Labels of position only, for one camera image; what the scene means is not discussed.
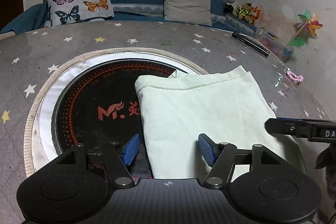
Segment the pale green t-shirt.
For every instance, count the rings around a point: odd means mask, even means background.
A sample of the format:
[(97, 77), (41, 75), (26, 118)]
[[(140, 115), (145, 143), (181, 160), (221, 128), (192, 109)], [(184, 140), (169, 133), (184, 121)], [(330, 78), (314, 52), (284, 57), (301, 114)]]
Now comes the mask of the pale green t-shirt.
[(264, 124), (275, 114), (252, 74), (243, 67), (224, 74), (135, 82), (145, 147), (155, 178), (204, 179), (209, 166), (199, 152), (200, 134), (240, 149), (262, 144), (300, 171), (305, 164), (292, 137), (270, 135)]

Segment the round black table heater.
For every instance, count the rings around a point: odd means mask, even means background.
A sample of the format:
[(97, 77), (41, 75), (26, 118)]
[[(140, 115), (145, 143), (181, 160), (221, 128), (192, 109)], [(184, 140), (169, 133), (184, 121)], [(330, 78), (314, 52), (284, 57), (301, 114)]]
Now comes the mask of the round black table heater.
[(111, 48), (67, 61), (43, 84), (29, 112), (23, 145), (26, 175), (77, 143), (100, 153), (105, 143), (122, 146), (142, 134), (136, 79), (188, 74), (203, 75), (205, 70), (155, 48)]

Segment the clear plastic storage box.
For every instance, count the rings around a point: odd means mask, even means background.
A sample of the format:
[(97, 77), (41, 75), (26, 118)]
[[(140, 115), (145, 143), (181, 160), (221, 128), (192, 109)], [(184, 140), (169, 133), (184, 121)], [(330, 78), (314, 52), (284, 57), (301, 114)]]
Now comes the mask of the clear plastic storage box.
[(286, 63), (294, 53), (294, 48), (292, 46), (289, 46), (287, 42), (272, 32), (266, 31), (263, 27), (260, 28), (256, 38), (283, 63)]

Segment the black remote control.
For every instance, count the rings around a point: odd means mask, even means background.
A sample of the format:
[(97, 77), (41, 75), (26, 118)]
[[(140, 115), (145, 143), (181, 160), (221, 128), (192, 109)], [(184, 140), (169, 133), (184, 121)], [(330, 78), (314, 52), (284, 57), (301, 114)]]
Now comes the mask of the black remote control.
[(270, 52), (265, 47), (261, 46), (259, 43), (254, 42), (253, 40), (251, 40), (250, 38), (248, 38), (248, 37), (246, 37), (242, 34), (238, 34), (236, 32), (233, 32), (231, 36), (235, 39), (240, 40), (241, 42), (243, 42), (247, 46), (255, 49), (256, 51), (258, 51), (259, 53), (261, 53), (265, 57), (268, 57), (269, 54), (270, 54)]

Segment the colourful paper pinwheel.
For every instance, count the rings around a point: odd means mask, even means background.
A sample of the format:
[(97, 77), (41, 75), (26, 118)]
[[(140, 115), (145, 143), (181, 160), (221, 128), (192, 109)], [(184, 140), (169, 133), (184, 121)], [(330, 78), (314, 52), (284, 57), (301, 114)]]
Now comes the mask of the colourful paper pinwheel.
[(300, 23), (297, 25), (297, 31), (287, 43), (288, 46), (300, 48), (307, 44), (308, 38), (316, 38), (317, 30), (323, 28), (319, 22), (319, 17), (306, 9), (303, 14), (298, 14)]

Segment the orange fox plush toy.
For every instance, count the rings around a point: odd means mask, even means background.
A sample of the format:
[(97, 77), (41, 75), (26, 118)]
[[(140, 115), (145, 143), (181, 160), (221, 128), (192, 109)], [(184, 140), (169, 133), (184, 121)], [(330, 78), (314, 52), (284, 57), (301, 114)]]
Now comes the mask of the orange fox plush toy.
[(250, 13), (249, 13), (249, 23), (254, 25), (256, 20), (258, 20), (259, 16), (261, 14), (261, 9), (259, 9), (257, 6), (254, 7)]

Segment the grey star tablecloth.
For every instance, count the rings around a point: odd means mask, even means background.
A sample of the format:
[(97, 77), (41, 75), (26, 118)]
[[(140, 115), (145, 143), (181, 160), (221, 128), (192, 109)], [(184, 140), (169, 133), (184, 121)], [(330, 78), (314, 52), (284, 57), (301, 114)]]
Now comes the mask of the grey star tablecloth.
[(286, 65), (259, 56), (228, 32), (179, 23), (123, 21), (44, 28), (1, 41), (1, 223), (21, 223), (16, 192), (25, 179), (23, 138), (30, 108), (50, 75), (83, 53), (110, 48), (157, 48), (182, 56), (209, 73), (238, 66), (252, 73), (276, 115), (329, 119), (305, 84), (285, 79)]

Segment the panda plush toy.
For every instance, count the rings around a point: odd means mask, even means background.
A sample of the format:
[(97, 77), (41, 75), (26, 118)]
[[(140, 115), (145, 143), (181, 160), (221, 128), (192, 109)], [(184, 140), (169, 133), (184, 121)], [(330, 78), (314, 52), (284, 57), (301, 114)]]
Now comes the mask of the panda plush toy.
[(231, 14), (232, 11), (235, 9), (234, 4), (237, 2), (237, 0), (225, 0), (225, 5), (223, 9), (224, 14)]

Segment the blue sofa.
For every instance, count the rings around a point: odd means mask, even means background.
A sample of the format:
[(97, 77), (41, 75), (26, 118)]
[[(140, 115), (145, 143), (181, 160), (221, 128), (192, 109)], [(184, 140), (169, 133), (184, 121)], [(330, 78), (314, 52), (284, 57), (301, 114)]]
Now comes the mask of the blue sofa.
[[(134, 21), (157, 21), (163, 22), (163, 6), (165, 0), (111, 0), (114, 5), (113, 20), (134, 20)], [(225, 14), (225, 0), (211, 0), (212, 28), (240, 32), (253, 37), (257, 27), (235, 18), (233, 15)], [(50, 5), (47, 0), (41, 4), (34, 5), (21, 13), (10, 23), (1, 29), (1, 34), (13, 32), (16, 35), (43, 28), (48, 19)]]

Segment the beige plain pillow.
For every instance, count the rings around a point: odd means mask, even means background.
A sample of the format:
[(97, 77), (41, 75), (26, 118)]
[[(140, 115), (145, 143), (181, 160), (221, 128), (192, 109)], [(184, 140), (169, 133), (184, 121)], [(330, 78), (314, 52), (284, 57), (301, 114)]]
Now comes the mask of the beige plain pillow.
[(211, 26), (211, 0), (165, 0), (164, 19)]

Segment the butterfly print pillow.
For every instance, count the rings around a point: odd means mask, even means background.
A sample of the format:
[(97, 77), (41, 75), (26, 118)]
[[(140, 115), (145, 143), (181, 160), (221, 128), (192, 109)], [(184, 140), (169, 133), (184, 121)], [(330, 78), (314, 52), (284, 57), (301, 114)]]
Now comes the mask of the butterfly print pillow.
[(46, 24), (51, 27), (114, 17), (110, 0), (47, 0)]

